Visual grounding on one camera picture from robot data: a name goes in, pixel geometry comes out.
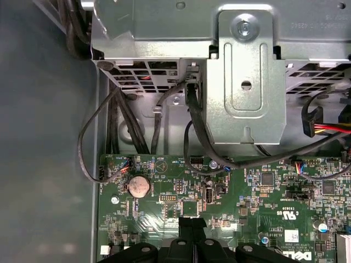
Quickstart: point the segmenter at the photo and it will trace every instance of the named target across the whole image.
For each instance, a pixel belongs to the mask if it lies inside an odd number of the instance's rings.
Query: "black connector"
[[[303,107],[301,111],[303,133],[309,137],[314,137],[314,124],[323,123],[323,108],[318,106],[312,112],[308,112],[308,106],[312,102],[312,97]]]

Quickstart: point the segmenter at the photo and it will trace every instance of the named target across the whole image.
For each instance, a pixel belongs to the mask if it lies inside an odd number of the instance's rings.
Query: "black cable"
[[[63,26],[66,26],[68,15],[67,15],[67,8],[66,8],[65,0],[57,0],[57,5],[58,5],[58,9],[59,9],[59,16],[60,16],[61,24]]]
[[[239,162],[231,162],[229,160],[224,159],[223,157],[219,156],[218,153],[213,149],[212,144],[208,138],[206,132],[206,126],[202,119],[201,109],[199,107],[199,103],[197,102],[196,91],[193,88],[188,89],[188,105],[190,110],[191,119],[193,121],[193,125],[195,128],[196,135],[202,145],[204,147],[206,155],[208,155],[211,159],[216,161],[217,163],[228,166],[234,169],[243,169],[243,168],[250,168],[250,167],[257,167],[262,166],[264,164],[277,162],[281,159],[288,159],[295,155],[303,155],[317,148],[328,144],[334,140],[339,138],[345,137],[348,134],[343,133],[334,133],[320,141],[314,142],[310,145],[303,146],[301,148],[295,149],[293,151],[288,151],[285,153],[281,153],[279,155],[253,159],[253,160],[246,160],[246,161],[239,161]]]
[[[305,179],[311,180],[311,181],[325,181],[325,180],[331,180],[338,178],[339,176],[344,175],[345,173],[349,172],[351,170],[351,164],[346,166],[343,170],[339,171],[338,173],[325,176],[325,177],[311,177],[305,174],[299,174],[301,177],[304,177]]]
[[[72,23],[66,25],[66,45],[68,52],[77,59],[88,60],[92,58],[90,46],[83,43],[75,34]]]
[[[121,110],[122,116],[124,118],[124,121],[126,122],[126,126],[127,126],[127,129],[128,129],[128,132],[131,135],[134,147],[135,147],[137,153],[143,154],[144,153],[144,149],[142,148],[140,140],[137,137],[137,134],[135,133],[135,130],[134,130],[134,127],[133,127],[133,123],[132,123],[131,119],[129,118],[126,110],[121,106],[120,101],[118,99],[118,95],[116,96],[116,100],[117,100],[118,104],[120,105],[120,110]]]
[[[184,152],[184,161],[185,161],[185,165],[186,167],[189,168],[190,171],[200,174],[200,175],[210,175],[210,174],[219,174],[224,172],[223,168],[218,168],[218,169],[213,169],[211,171],[200,171],[198,169],[196,169],[195,167],[193,167],[190,163],[190,156],[188,154],[189,151],[189,129],[191,127],[191,125],[193,124],[192,121],[190,121],[188,123],[188,125],[185,128],[185,132],[184,132],[184,147],[183,147],[183,152]]]
[[[181,90],[184,89],[184,81],[180,82],[178,85],[171,87],[169,90],[167,90],[158,100],[156,106],[162,107],[163,103],[166,101],[166,99]],[[157,144],[158,144],[158,138],[160,137],[160,130],[161,130],[161,119],[162,119],[162,114],[161,113],[156,113],[155,114],[155,123],[154,123],[154,135],[152,136],[152,141],[151,141],[151,154],[155,155],[156,150],[157,150]]]
[[[86,130],[88,129],[88,127],[92,123],[92,121],[95,119],[95,117],[103,110],[103,108],[107,105],[107,103],[109,103],[111,98],[117,92],[118,92],[118,88],[116,88],[116,89],[114,89],[113,91],[110,92],[110,94],[106,97],[106,99],[101,103],[101,105],[98,107],[98,109],[94,112],[92,117],[83,126],[83,128],[82,128],[82,130],[81,130],[81,132],[79,133],[79,136],[78,136],[78,146],[77,146],[78,158],[79,158],[79,164],[80,164],[80,166],[82,168],[83,174],[85,175],[86,178],[88,178],[89,181],[94,182],[94,183],[98,183],[98,184],[102,184],[102,183],[106,183],[106,182],[112,181],[114,178],[119,176],[121,174],[121,172],[120,171],[114,172],[109,178],[106,178],[106,179],[103,179],[103,180],[98,180],[98,179],[93,178],[90,175],[90,173],[88,172],[87,167],[86,167],[85,162],[84,162],[84,158],[83,158],[83,150],[82,150],[83,137],[84,137],[84,134],[85,134]]]
[[[145,141],[143,132],[140,128],[139,122],[137,121],[135,115],[133,114],[131,108],[129,107],[125,94],[122,92],[122,90],[120,88],[118,88],[116,98],[117,98],[118,104],[120,106],[124,120],[126,121],[127,119],[129,119],[130,123],[132,124],[130,127],[128,127],[128,130],[129,130],[129,133],[131,134],[131,137],[132,137],[132,133],[133,134],[135,133],[135,137],[139,140],[138,144],[140,145],[140,152],[138,151],[138,153],[149,155],[150,154],[149,148],[146,144],[146,141]]]
[[[87,25],[80,12],[79,5],[76,0],[66,0],[66,9],[69,20],[74,28],[77,37],[85,44],[90,45],[90,39],[87,35]]]
[[[111,145],[112,151],[115,155],[120,153],[118,146],[118,103],[117,100],[111,101]]]
[[[258,150],[259,152],[261,152],[263,155],[265,155],[265,156],[271,156],[271,154],[270,154],[269,152],[267,152],[266,149],[263,148],[262,145],[255,145],[255,146],[256,146],[257,150]]]
[[[106,129],[106,154],[110,155],[113,153],[112,151],[112,103],[113,99],[109,101],[109,105],[107,107],[107,129]]]

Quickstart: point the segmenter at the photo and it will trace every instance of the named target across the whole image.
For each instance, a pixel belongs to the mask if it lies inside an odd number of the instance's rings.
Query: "motherboard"
[[[217,168],[206,157],[190,161],[202,171]],[[233,250],[249,242],[301,262],[334,263],[348,256],[351,175],[311,182],[299,174],[328,176],[344,166],[313,157],[203,176],[183,156],[103,155],[101,178],[122,173],[99,186],[97,260],[139,242],[160,248],[178,237],[182,216],[204,218],[206,236]]]

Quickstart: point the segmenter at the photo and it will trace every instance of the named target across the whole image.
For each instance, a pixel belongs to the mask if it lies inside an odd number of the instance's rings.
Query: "gray metal panel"
[[[90,262],[93,187],[76,142],[97,103],[94,64],[72,59],[33,3],[3,0],[0,10],[0,261]],[[94,138],[92,127],[90,168]]]
[[[93,23],[92,44],[106,59],[208,58],[209,44],[218,40],[222,11],[266,10],[273,17],[273,42],[281,47],[283,59],[346,59],[351,51],[351,1],[343,3],[345,8],[338,1],[319,0],[97,0],[95,13],[105,36]],[[126,35],[131,48],[122,52]]]

